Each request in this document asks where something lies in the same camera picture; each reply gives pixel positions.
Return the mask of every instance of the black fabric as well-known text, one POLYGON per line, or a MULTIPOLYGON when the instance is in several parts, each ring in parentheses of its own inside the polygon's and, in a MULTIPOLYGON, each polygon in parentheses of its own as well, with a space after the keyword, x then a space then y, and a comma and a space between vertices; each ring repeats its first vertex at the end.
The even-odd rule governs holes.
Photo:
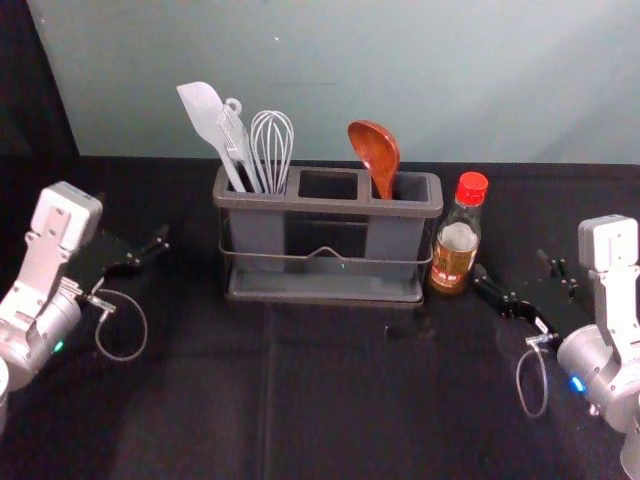
POLYGON ((77 156, 47 56, 24 0, 0 2, 0 155, 77 156))
MULTIPOLYGON (((624 478, 623 437, 589 417, 552 359, 549 411, 525 417, 514 374, 531 330, 473 292, 430 293, 416 312, 225 302, 217 164, 6 165, 0 194, 3 205, 15 198, 16 220, 2 217, 2 291, 40 189, 59 179, 106 192, 102 226, 133 244, 169 222, 172 249, 136 281, 109 285, 147 313, 143 357, 117 365, 97 355, 97 314, 87 312, 62 353, 11 396, 2 479, 624 478)), ((437 173, 447 203, 468 167, 404 166, 437 173)), ((583 219, 640 218, 634 166, 474 167, 491 182, 478 259, 507 284, 541 273, 537 248, 575 266, 583 219)), ((118 322, 135 346, 136 319, 118 322)), ((531 402, 536 379, 527 368, 531 402)))

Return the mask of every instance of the wooden ladle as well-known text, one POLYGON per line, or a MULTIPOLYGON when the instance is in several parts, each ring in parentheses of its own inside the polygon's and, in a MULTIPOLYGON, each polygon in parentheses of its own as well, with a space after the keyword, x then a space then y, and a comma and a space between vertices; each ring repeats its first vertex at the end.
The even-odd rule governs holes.
POLYGON ((382 125, 368 120, 350 123, 347 133, 356 154, 369 169, 380 198, 391 200, 393 177, 400 162, 396 139, 382 125))

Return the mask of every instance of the gray utensil holder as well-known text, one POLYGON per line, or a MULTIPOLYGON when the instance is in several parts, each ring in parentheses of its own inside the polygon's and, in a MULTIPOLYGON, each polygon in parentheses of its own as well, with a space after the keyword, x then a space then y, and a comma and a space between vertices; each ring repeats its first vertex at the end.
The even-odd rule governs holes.
POLYGON ((229 236, 228 293, 243 297, 251 285, 252 299, 421 300, 428 259, 419 257, 442 212, 440 180, 398 172, 393 192, 381 200, 366 170, 290 167, 283 194, 240 193, 220 168, 213 200, 229 236))

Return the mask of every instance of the blue light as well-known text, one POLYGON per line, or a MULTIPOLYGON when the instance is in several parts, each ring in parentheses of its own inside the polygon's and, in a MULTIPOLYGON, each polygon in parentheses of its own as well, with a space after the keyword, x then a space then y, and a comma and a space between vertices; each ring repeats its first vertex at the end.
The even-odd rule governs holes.
POLYGON ((571 377, 570 385, 575 392, 584 393, 587 391, 586 385, 578 377, 571 377))

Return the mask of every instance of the glass bottle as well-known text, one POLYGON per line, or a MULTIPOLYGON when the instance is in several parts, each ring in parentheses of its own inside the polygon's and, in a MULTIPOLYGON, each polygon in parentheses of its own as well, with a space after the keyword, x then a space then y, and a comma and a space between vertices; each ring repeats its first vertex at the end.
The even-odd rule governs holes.
POLYGON ((436 235, 431 286, 446 294, 462 292, 480 244, 480 213, 489 181, 481 173, 466 172, 436 235))

